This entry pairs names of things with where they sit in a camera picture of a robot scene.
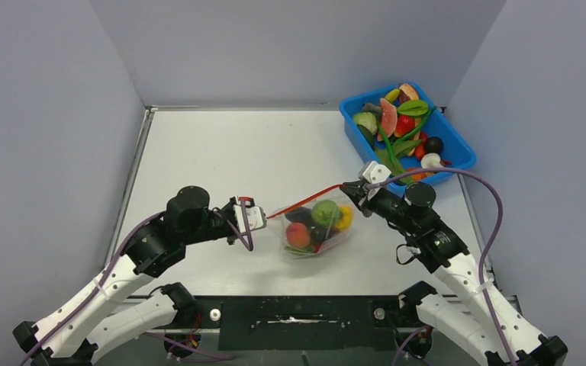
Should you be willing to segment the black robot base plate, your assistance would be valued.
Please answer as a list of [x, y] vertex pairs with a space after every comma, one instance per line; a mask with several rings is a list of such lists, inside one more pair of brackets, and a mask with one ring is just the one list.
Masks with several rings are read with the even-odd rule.
[[395, 295], [200, 296], [164, 329], [216, 334], [220, 351], [392, 351], [420, 325]]

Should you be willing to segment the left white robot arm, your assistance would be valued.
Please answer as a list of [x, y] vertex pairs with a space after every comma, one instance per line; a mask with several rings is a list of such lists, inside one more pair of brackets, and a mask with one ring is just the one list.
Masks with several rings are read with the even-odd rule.
[[185, 258], [190, 245], [241, 240], [253, 250], [252, 233], [266, 215], [251, 197], [234, 196], [211, 208], [209, 193], [182, 188], [165, 210], [137, 224], [110, 262], [57, 310], [24, 321], [13, 335], [26, 353], [22, 364], [93, 365], [141, 334], [171, 323], [200, 324], [195, 297], [179, 282], [160, 285], [143, 302], [117, 312], [129, 296]]

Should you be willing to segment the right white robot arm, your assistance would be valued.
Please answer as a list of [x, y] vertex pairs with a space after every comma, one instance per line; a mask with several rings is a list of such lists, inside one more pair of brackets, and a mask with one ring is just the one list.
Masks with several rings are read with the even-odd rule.
[[413, 256], [467, 309], [462, 312], [419, 281], [400, 294], [398, 313], [403, 322], [433, 327], [480, 365], [564, 363], [567, 345], [530, 324], [487, 275], [479, 274], [466, 244], [433, 209], [436, 192], [430, 185], [414, 182], [401, 196], [367, 185], [347, 182], [340, 190], [364, 216], [376, 214], [398, 231]]

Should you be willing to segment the clear zip top bag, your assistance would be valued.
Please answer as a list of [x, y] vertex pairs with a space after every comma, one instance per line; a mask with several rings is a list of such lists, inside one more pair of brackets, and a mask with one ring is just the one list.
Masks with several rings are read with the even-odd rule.
[[348, 240], [355, 227], [356, 207], [341, 188], [341, 184], [332, 185], [266, 217], [285, 257], [314, 257]]

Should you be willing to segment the dark purple toy eggplant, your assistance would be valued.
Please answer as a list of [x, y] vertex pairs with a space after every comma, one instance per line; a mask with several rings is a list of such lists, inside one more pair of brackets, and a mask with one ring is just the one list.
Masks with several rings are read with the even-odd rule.
[[312, 209], [308, 207], [296, 207], [285, 213], [285, 219], [291, 223], [302, 223], [305, 226], [313, 227], [315, 222], [312, 217]]

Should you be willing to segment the yellow toy bell pepper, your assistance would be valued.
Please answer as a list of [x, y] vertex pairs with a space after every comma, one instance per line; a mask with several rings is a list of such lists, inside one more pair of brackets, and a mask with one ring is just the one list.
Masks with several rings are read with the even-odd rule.
[[347, 205], [340, 205], [338, 210], [338, 220], [335, 222], [333, 227], [340, 232], [344, 232], [352, 226], [354, 216], [353, 209]]

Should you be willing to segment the toy peach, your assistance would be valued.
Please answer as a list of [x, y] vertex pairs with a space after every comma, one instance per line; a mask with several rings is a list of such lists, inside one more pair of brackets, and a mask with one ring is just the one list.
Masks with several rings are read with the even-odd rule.
[[311, 244], [310, 230], [303, 223], [291, 223], [285, 230], [288, 246], [293, 249], [304, 249]]

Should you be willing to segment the green toy lettuce ball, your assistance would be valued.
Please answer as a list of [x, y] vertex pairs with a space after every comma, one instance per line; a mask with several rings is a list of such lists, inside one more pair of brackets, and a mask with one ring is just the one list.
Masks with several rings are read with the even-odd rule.
[[342, 212], [335, 201], [318, 201], [311, 208], [311, 219], [319, 226], [335, 226], [341, 218]]

